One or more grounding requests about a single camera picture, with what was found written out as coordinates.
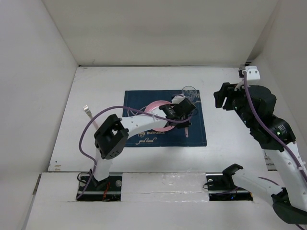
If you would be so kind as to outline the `pink handled knife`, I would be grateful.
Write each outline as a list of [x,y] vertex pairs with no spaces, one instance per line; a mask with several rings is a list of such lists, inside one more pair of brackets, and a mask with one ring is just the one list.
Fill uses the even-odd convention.
[[188,127],[185,128],[185,137],[187,137],[187,138],[189,137],[189,129],[188,129]]

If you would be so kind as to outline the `clear drinking glass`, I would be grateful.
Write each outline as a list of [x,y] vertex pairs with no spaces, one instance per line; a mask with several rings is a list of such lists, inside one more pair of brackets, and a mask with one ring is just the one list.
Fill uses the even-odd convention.
[[193,102],[197,96],[197,90],[193,86],[185,86],[182,88],[181,94]]

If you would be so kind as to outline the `navy fish placemat cloth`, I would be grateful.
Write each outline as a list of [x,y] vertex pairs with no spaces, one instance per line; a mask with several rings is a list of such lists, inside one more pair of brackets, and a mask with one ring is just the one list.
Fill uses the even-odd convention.
[[[143,90],[125,91],[124,106],[137,110],[145,110],[145,107],[154,101],[171,101],[174,94],[181,93],[181,90]],[[126,147],[201,147],[207,145],[206,131],[203,120],[201,95],[197,90],[197,96],[193,101],[197,108],[191,118],[189,137],[185,137],[185,129],[174,127],[168,132],[157,132],[148,130],[141,132],[126,142]]]

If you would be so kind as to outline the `pink plastic plate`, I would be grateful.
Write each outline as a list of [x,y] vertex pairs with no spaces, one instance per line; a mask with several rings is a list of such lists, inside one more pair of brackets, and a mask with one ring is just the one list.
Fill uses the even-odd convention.
[[[162,106],[162,105],[165,105],[165,104],[171,104],[171,102],[169,101],[163,101],[163,100],[159,100],[159,101],[154,101],[152,103],[150,103],[146,108],[145,108],[145,112],[149,113],[150,111]],[[164,128],[154,128],[153,130],[154,131],[157,131],[157,132],[168,132],[170,130],[172,130],[174,128],[174,126],[168,126],[168,127],[164,127]]]

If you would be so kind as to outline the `pink handled fork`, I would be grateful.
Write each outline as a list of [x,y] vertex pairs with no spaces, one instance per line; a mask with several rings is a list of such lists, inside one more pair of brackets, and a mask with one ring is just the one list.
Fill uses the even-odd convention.
[[[92,115],[92,112],[90,111],[89,107],[87,105],[85,105],[83,107],[83,110],[87,114],[87,116],[92,120],[93,119],[93,115]],[[92,125],[95,127],[96,130],[99,129],[99,126],[98,126],[98,124],[95,121],[92,122]]]

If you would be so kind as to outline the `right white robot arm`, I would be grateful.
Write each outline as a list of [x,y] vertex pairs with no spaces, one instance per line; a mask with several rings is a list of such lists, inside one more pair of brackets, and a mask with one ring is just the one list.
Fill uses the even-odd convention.
[[287,224],[307,223],[307,169],[290,125],[273,114],[276,97],[263,86],[239,86],[225,82],[215,92],[215,106],[235,111],[251,136],[273,161],[284,186],[254,176],[243,166],[232,164],[223,170],[222,183],[228,189],[243,188],[272,206]]

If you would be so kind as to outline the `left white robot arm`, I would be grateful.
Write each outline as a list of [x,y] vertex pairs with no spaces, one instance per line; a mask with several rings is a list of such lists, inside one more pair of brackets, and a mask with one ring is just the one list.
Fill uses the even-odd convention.
[[96,190],[102,190],[108,183],[111,160],[123,151],[127,140],[141,132],[151,129],[191,125],[190,117],[196,106],[187,98],[174,99],[171,104],[160,105],[149,112],[141,112],[131,117],[110,115],[94,134],[97,153],[96,169],[90,184]]

